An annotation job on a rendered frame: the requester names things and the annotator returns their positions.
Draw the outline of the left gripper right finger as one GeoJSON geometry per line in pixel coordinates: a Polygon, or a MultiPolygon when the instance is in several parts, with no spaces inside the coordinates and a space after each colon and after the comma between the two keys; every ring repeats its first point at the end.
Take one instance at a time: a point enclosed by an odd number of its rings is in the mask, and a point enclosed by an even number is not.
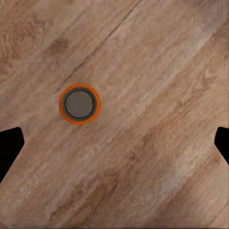
{"type": "Polygon", "coordinates": [[[222,156],[229,164],[229,129],[218,127],[215,137],[215,145],[219,149],[222,156]]]}

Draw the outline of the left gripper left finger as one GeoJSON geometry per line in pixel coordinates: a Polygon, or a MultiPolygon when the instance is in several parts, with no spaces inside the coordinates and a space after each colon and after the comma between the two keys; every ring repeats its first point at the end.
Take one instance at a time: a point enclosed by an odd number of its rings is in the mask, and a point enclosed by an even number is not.
{"type": "Polygon", "coordinates": [[[24,146],[20,127],[0,132],[0,183],[24,146]]]}

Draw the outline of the can of soda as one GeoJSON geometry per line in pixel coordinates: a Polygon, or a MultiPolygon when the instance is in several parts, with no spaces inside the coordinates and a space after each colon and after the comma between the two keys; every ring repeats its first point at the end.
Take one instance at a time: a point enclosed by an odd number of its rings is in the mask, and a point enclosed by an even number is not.
{"type": "Polygon", "coordinates": [[[61,117],[67,122],[87,124],[94,121],[101,111],[100,98],[88,85],[72,84],[61,92],[58,106],[61,117]]]}

